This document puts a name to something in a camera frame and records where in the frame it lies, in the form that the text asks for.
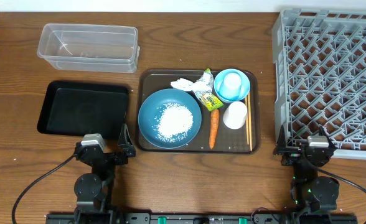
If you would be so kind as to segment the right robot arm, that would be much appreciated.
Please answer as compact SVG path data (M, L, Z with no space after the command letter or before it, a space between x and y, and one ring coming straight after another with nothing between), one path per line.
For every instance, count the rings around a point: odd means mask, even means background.
M281 156L283 166L293 168L290 194L296 209L281 216L280 223L331 223L330 211L337 208L339 182L333 177L318 175L336 147L319 128L300 146L289 146L284 127L280 128L274 155Z

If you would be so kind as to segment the pile of white rice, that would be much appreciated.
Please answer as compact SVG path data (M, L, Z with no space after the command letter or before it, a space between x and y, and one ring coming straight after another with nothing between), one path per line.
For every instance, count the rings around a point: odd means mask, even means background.
M175 143L187 137L193 126L193 115L190 110L178 103L165 103L159 107L161 114L155 117L153 129L156 138L161 142Z

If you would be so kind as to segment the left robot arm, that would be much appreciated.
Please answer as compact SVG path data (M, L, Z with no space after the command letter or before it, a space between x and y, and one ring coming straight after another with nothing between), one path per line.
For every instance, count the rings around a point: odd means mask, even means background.
M126 165L136 155L128 127L121 127L118 145L121 152L104 152L105 141L101 134L86 134L76 143L76 160L91 167L91 172L81 175L74 185L77 207L73 222L124 223L124 215L111 204L116 166Z

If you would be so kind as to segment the dark blue plate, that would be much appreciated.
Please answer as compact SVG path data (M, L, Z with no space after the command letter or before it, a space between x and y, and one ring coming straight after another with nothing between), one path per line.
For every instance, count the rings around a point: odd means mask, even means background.
M157 123L156 116L161 114L159 107L165 103L178 103L186 106L193 115L193 126L187 133L187 137L175 143L161 142L156 138L156 131L153 126ZM163 149L175 149L187 145L198 134L202 124L202 112L199 104L193 96L182 90L163 89L148 96L141 105L138 114L138 124L144 139L156 147Z

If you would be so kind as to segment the orange carrot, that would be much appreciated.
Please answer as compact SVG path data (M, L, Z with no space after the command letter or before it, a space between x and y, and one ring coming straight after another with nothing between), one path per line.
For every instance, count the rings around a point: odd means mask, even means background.
M209 147L211 149L214 148L216 138L217 138L217 132L218 132L218 126L220 121L220 111L219 109L215 109L210 114L210 135L209 135Z

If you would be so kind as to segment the white pink cup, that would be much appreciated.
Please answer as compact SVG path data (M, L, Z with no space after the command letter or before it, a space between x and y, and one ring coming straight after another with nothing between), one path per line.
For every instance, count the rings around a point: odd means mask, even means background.
M231 103L223 114L223 123L229 129L240 129L246 122L246 104L241 101Z

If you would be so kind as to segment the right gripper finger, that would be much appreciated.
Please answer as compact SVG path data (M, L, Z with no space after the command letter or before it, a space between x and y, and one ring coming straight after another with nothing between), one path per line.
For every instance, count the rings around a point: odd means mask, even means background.
M279 131L279 136L278 136L275 148L273 150L273 154L282 155L285 152L286 152L286 135L285 135L284 126L281 125L280 131Z
M324 128L322 126L319 126L318 135L319 136L323 136L324 138L326 138L327 140L329 140L329 137L328 137L327 133L325 132L325 130L324 130Z

